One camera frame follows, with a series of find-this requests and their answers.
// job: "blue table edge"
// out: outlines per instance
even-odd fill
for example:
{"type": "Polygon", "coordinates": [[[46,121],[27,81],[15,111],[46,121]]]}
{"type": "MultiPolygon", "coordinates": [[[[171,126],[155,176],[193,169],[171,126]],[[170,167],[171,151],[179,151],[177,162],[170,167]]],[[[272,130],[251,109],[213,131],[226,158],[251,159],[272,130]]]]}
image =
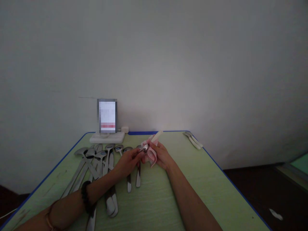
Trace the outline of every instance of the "blue table edge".
{"type": "MultiPolygon", "coordinates": [[[[129,132],[129,135],[154,135],[158,131],[148,131],[148,132],[129,132]]],[[[164,132],[189,132],[188,130],[179,130],[179,131],[164,131],[164,132]]],[[[3,223],[3,225],[0,227],[0,230],[2,230],[6,224],[13,218],[13,216],[21,209],[21,207],[29,200],[29,198],[35,193],[35,191],[41,186],[41,184],[49,177],[49,175],[58,167],[58,165],[64,160],[64,158],[73,150],[73,148],[79,143],[79,141],[82,140],[82,138],[89,133],[95,133],[95,132],[87,132],[85,133],[78,141],[77,143],[68,151],[68,153],[59,161],[59,163],[48,173],[48,175],[42,180],[41,183],[31,192],[31,194],[24,200],[24,202],[15,210],[15,212],[3,223]]],[[[203,147],[205,152],[211,157],[211,155],[208,153],[208,151],[203,147]]],[[[251,203],[244,197],[244,195],[239,191],[239,189],[235,186],[235,184],[230,180],[230,178],[225,174],[225,172],[220,168],[220,166],[216,163],[216,161],[211,157],[211,159],[215,162],[215,164],[219,167],[219,169],[223,172],[223,174],[227,177],[227,179],[231,182],[231,184],[236,188],[236,190],[241,194],[241,196],[245,199],[245,201],[250,205],[250,207],[254,210],[254,212],[259,216],[259,218],[264,222],[264,224],[269,228],[269,230],[272,231],[272,229],[269,227],[269,225],[265,222],[265,220],[260,216],[260,214],[255,210],[255,208],[251,205],[251,203]]]]}

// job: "forearm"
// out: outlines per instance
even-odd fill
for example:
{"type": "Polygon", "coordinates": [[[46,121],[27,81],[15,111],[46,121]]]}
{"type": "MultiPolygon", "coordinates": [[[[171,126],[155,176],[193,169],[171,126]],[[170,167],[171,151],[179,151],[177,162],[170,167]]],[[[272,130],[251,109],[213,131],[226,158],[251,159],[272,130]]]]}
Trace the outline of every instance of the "forearm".
{"type": "Polygon", "coordinates": [[[186,230],[222,230],[175,162],[167,174],[186,230]]]}
{"type": "MultiPolygon", "coordinates": [[[[95,204],[96,201],[120,179],[118,172],[111,171],[99,180],[89,184],[87,186],[87,193],[91,205],[95,204]]],[[[38,215],[25,222],[16,230],[25,231],[36,229],[50,231],[45,220],[45,214],[48,210],[49,208],[41,211],[38,215]]],[[[78,190],[55,203],[49,214],[49,218],[54,227],[65,229],[69,227],[84,211],[85,206],[81,197],[81,191],[78,190]]]]}

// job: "green table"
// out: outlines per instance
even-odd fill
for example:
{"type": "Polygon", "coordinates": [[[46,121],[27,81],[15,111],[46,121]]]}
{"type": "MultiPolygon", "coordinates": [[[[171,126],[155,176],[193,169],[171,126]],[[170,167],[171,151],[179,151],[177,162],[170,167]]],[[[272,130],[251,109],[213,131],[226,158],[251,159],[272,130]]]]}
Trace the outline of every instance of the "green table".
{"type": "MultiPolygon", "coordinates": [[[[136,147],[150,134],[153,133],[126,134],[123,145],[136,147]]],[[[92,133],[86,133],[77,142],[2,226],[3,230],[13,230],[61,197],[81,160],[73,153],[89,147],[91,136],[92,133]]],[[[194,148],[181,131],[164,132],[159,140],[223,230],[269,230],[205,149],[194,148]]],[[[120,155],[115,153],[115,164],[119,159],[120,155]]],[[[142,165],[140,188],[136,188],[136,176],[137,168],[131,174],[131,193],[127,192],[126,179],[116,185],[119,213],[115,218],[107,216],[104,198],[99,200],[96,230],[184,230],[166,172],[158,165],[142,165]]],[[[84,213],[68,230],[85,230],[87,219],[84,213]]]]}

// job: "bracelet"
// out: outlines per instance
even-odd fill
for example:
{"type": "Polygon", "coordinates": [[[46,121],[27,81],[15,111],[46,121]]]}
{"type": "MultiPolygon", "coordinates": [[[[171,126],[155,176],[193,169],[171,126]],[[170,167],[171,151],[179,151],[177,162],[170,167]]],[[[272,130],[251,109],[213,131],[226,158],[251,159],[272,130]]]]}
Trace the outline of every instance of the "bracelet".
{"type": "Polygon", "coordinates": [[[89,214],[91,217],[94,216],[94,209],[93,206],[91,206],[89,198],[88,198],[88,193],[87,193],[87,186],[91,184],[91,181],[86,181],[82,184],[81,187],[81,196],[82,196],[82,200],[84,203],[84,206],[86,208],[86,212],[87,214],[89,214]]]}
{"type": "Polygon", "coordinates": [[[54,226],[51,224],[50,219],[49,219],[49,214],[50,214],[50,212],[51,212],[51,210],[52,210],[52,207],[53,207],[54,204],[57,203],[57,202],[58,202],[58,201],[55,201],[55,202],[52,203],[52,205],[50,206],[50,209],[49,209],[48,213],[46,213],[46,215],[45,215],[46,222],[47,222],[49,228],[51,228],[51,231],[60,231],[60,229],[59,229],[58,227],[54,227],[54,226]]]}

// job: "pink cloth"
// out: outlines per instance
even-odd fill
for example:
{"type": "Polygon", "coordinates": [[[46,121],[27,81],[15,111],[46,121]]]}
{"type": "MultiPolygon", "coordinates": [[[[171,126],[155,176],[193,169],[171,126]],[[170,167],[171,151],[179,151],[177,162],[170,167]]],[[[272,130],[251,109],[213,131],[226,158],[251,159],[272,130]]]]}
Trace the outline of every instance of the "pink cloth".
{"type": "MultiPolygon", "coordinates": [[[[151,135],[147,140],[143,141],[141,143],[141,146],[143,147],[146,144],[149,144],[151,139],[154,137],[154,135],[151,135]]],[[[157,146],[158,144],[158,139],[154,141],[154,144],[157,146]]],[[[157,154],[156,151],[154,151],[153,148],[149,147],[148,152],[145,155],[145,161],[149,161],[151,163],[151,167],[153,167],[153,165],[156,163],[157,161],[157,154]]]]}

